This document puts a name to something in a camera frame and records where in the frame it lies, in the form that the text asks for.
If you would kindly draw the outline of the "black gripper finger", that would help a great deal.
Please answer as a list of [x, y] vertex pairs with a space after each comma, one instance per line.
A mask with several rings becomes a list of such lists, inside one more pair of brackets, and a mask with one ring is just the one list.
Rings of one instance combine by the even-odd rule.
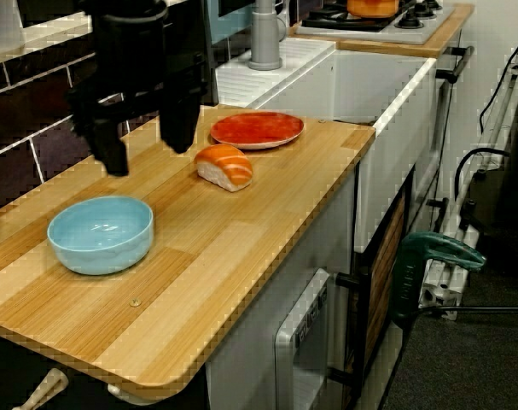
[[183, 154], [194, 143], [200, 103], [166, 102], [160, 108], [160, 137], [177, 154]]
[[87, 134], [92, 155], [100, 161], [109, 175], [129, 173], [125, 144], [119, 139], [118, 125], [111, 120], [96, 120]]

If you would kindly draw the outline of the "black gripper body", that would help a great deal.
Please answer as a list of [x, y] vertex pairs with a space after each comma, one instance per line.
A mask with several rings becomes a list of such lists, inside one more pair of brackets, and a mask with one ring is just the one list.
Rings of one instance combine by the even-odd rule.
[[116, 123], [164, 103], [208, 101], [206, 8], [86, 8], [96, 69], [67, 94], [73, 125]]

